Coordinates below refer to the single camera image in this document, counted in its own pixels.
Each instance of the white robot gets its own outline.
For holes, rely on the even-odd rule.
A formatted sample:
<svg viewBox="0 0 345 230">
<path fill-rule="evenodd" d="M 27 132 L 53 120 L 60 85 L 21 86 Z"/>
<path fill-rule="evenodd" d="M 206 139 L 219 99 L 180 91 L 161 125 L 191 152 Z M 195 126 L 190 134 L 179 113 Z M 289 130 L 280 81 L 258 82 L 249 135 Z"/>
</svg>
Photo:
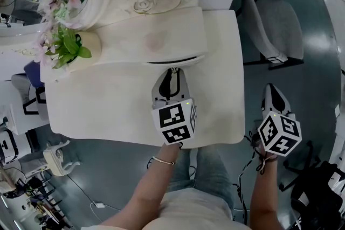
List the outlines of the white robot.
<svg viewBox="0 0 345 230">
<path fill-rule="evenodd" d="M 287 156 L 302 140 L 300 123 L 283 93 L 267 84 L 261 105 L 263 122 L 258 133 L 266 151 Z"/>
<path fill-rule="evenodd" d="M 159 77 L 152 89 L 152 101 L 155 127 L 166 144 L 194 138 L 196 108 L 182 69 L 168 69 Z"/>
</svg>

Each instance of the vase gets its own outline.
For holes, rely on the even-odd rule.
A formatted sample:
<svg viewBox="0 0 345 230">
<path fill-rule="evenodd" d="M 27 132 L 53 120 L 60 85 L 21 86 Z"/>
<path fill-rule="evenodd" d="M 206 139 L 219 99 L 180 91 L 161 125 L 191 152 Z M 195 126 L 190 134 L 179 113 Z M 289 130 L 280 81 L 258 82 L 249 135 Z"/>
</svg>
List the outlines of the vase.
<svg viewBox="0 0 345 230">
<path fill-rule="evenodd" d="M 101 40 L 97 34 L 91 32 L 78 32 L 77 34 L 80 36 L 81 45 L 90 50 L 91 58 L 76 57 L 68 64 L 68 71 L 70 72 L 93 65 L 99 60 L 102 52 Z"/>
</svg>

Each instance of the white shirt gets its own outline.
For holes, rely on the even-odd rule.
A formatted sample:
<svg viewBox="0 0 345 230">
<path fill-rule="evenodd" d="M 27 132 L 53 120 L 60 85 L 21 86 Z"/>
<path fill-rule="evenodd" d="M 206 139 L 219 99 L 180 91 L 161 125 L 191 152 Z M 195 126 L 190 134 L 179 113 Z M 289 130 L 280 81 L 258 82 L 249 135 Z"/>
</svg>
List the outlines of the white shirt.
<svg viewBox="0 0 345 230">
<path fill-rule="evenodd" d="M 123 230 L 118 227 L 91 226 L 82 230 Z M 188 188 L 167 193 L 160 215 L 143 230 L 250 230 L 232 220 L 227 203 L 218 197 Z"/>
</svg>

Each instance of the bracelet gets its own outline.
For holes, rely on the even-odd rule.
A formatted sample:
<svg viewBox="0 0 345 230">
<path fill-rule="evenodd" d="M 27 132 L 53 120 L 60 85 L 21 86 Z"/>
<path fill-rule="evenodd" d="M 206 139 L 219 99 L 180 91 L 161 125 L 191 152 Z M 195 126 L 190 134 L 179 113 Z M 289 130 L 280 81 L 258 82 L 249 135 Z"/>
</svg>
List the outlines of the bracelet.
<svg viewBox="0 0 345 230">
<path fill-rule="evenodd" d="M 167 165 L 171 165 L 171 166 L 174 166 L 175 165 L 175 162 L 166 162 L 166 161 L 163 161 L 155 156 L 152 157 L 154 160 L 158 161 L 158 162 L 161 162 L 161 163 L 164 163 L 164 164 L 167 164 Z"/>
<path fill-rule="evenodd" d="M 267 159 L 267 160 L 266 160 L 266 163 L 274 162 L 274 161 L 277 161 L 277 160 L 278 160 L 278 156 L 275 156 L 275 157 L 272 158 L 272 159 Z"/>
</svg>

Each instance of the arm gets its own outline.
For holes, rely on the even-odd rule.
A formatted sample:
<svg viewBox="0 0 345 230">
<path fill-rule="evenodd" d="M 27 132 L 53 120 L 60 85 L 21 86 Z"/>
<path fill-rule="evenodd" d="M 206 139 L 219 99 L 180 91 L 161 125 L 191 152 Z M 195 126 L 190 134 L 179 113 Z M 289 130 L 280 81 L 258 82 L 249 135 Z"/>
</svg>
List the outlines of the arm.
<svg viewBox="0 0 345 230">
<path fill-rule="evenodd" d="M 175 162 L 179 150 L 179 144 L 164 145 L 157 158 L 166 162 Z M 153 161 L 128 204 L 102 225 L 141 230 L 146 224 L 156 219 L 173 170 L 174 166 Z"/>
<path fill-rule="evenodd" d="M 277 218 L 277 160 L 266 163 L 265 173 L 258 172 L 250 206 L 250 227 L 253 230 L 282 230 Z"/>
<path fill-rule="evenodd" d="M 8 176 L 8 174 L 6 173 L 6 171 L 4 170 L 2 164 L 0 164 L 0 173 L 3 175 L 3 177 L 6 179 L 6 182 L 9 184 L 9 186 L 12 188 L 12 189 L 16 189 L 16 185 L 15 183 L 13 182 L 13 180 Z"/>
</svg>

